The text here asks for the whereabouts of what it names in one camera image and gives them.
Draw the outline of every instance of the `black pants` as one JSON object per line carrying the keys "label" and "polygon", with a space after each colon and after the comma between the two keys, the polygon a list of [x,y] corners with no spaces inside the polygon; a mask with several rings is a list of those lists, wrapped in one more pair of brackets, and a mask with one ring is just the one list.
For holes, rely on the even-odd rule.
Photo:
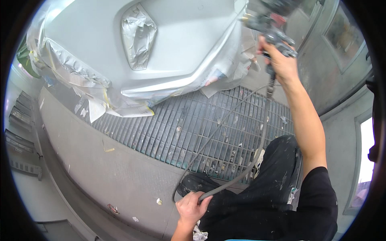
{"label": "black pants", "polygon": [[[239,210],[288,210],[288,196],[296,185],[300,169],[299,148],[292,135],[276,138],[268,145],[259,175],[241,193],[223,190],[213,196],[206,214],[201,218],[200,229],[206,231],[211,224]],[[188,174],[177,192],[184,197],[188,192],[208,192],[220,185],[205,173]]]}

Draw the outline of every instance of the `metal grate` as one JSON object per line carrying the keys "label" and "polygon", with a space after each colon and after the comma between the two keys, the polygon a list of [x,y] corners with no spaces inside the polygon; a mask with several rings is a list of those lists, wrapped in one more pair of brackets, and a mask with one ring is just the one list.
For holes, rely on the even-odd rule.
{"label": "metal grate", "polygon": [[[84,117],[80,115],[83,108],[88,110],[88,101],[61,84],[48,90],[77,117],[98,131],[140,153],[183,169],[222,117],[252,92],[239,86],[207,98],[196,91],[169,98],[154,106],[154,116],[121,118],[104,114],[90,124],[89,113]],[[253,94],[241,104],[224,122],[213,140],[209,141],[190,171],[206,172],[213,178],[232,180],[245,170],[253,160],[261,138],[265,102],[263,95]],[[276,137],[292,133],[289,108],[273,101],[269,109],[264,148]],[[253,169],[251,175],[240,182],[249,183],[255,171]]]}

